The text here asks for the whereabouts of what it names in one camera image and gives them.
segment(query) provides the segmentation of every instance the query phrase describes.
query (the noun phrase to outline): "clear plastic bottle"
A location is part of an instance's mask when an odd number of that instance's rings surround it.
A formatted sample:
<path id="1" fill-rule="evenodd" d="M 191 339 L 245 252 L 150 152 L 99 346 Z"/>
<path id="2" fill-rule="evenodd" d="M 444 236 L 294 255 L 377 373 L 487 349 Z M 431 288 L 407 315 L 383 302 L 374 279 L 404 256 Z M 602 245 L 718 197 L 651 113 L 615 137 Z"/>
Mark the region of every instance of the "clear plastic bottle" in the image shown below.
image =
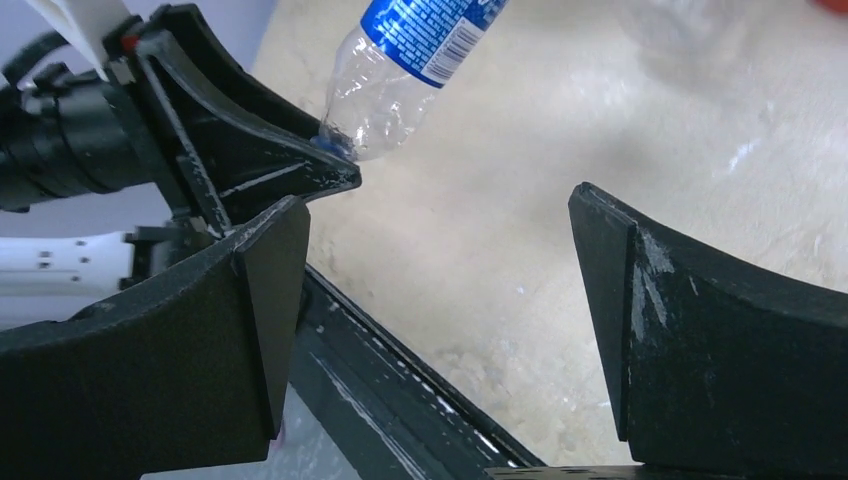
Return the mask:
<path id="1" fill-rule="evenodd" d="M 318 145 L 351 161 L 397 148 L 508 0 L 373 0 L 342 42 Z"/>
<path id="2" fill-rule="evenodd" d="M 648 50 L 707 54 L 737 24 L 751 0 L 619 0 L 622 28 Z"/>

